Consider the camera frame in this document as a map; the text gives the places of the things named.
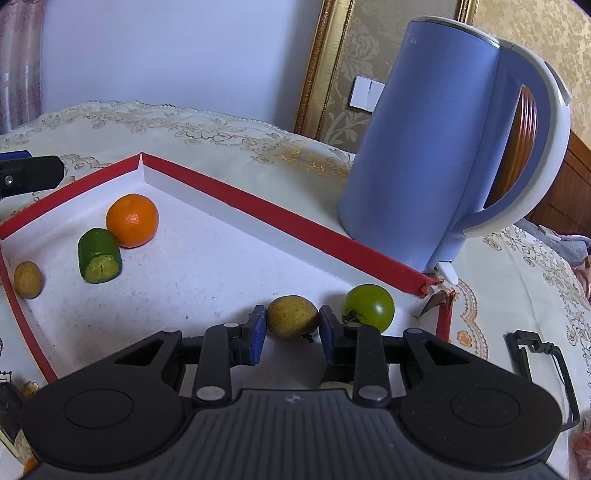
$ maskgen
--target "wall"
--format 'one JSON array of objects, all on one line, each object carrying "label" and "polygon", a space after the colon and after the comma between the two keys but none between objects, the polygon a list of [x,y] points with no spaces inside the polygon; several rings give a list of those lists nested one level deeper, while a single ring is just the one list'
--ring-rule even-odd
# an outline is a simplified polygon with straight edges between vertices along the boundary
[{"label": "wall", "polygon": [[50,0],[43,111],[140,100],[292,129],[322,0]]},{"label": "wall", "polygon": [[571,127],[591,146],[591,21],[572,0],[480,0],[474,26],[516,41],[569,86]]},{"label": "wall", "polygon": [[456,5],[457,0],[357,0],[319,139],[357,152],[370,114],[348,105],[353,79],[385,82],[408,22],[420,15],[453,18]]}]

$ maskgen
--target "kettle handle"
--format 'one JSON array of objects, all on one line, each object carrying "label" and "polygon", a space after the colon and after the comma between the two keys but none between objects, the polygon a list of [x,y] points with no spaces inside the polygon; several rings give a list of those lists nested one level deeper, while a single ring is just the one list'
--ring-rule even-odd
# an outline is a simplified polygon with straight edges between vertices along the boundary
[{"label": "kettle handle", "polygon": [[505,50],[505,75],[519,89],[529,88],[540,121],[530,157],[515,184],[493,205],[466,215],[454,226],[455,232],[467,237],[497,232],[532,211],[556,178],[570,136],[570,94],[560,76],[527,48],[499,42]]}]

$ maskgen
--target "gray cloth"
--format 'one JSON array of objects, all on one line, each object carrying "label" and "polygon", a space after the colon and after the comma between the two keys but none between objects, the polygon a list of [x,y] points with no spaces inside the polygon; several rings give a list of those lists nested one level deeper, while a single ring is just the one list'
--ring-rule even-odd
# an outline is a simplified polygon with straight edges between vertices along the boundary
[{"label": "gray cloth", "polygon": [[540,230],[537,225],[524,218],[515,222],[515,226],[542,240],[564,258],[571,267],[578,267],[582,264],[587,257],[588,247],[591,247],[591,239],[583,235],[559,235],[560,242],[553,240],[544,231]]}]

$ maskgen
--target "gold molding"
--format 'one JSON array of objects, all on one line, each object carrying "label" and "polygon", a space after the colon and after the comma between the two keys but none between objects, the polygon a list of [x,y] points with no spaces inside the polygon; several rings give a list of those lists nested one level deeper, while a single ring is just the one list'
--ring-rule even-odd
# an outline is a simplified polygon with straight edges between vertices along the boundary
[{"label": "gold molding", "polygon": [[478,7],[478,0],[459,0],[456,8],[456,20],[472,25]]},{"label": "gold molding", "polygon": [[[320,138],[354,6],[355,0],[324,0],[322,4],[295,118],[296,134],[315,140]],[[456,20],[472,25],[477,6],[478,0],[458,0]]]}]

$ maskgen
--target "orange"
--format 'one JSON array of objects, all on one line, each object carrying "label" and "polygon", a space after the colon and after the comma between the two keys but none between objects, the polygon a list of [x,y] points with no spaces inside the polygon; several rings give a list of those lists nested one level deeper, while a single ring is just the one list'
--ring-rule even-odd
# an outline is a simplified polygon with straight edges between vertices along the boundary
[{"label": "orange", "polygon": [[125,248],[135,248],[152,240],[158,228],[154,202],[138,193],[117,200],[107,212],[107,230]]},{"label": "orange", "polygon": [[31,457],[29,458],[29,460],[27,460],[25,462],[25,466],[22,469],[22,474],[26,475],[27,473],[29,473],[31,470],[33,470],[36,466],[37,466],[37,460],[35,460],[35,457]]}]

